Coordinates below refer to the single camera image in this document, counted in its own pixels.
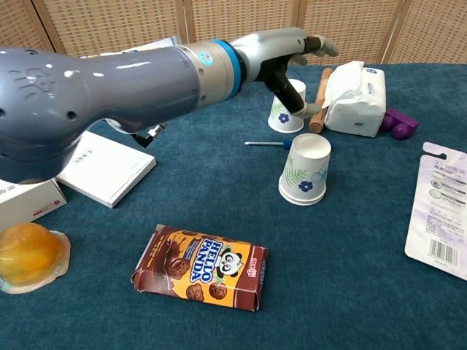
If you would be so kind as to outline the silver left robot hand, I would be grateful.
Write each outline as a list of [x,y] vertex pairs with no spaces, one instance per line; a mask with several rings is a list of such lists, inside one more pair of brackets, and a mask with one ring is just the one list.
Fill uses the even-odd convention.
[[322,109],[303,100],[286,77],[286,71],[289,61],[302,55],[336,57],[339,49],[330,39],[289,27],[248,34],[230,44],[244,60],[245,81],[263,82],[292,115],[306,119]]

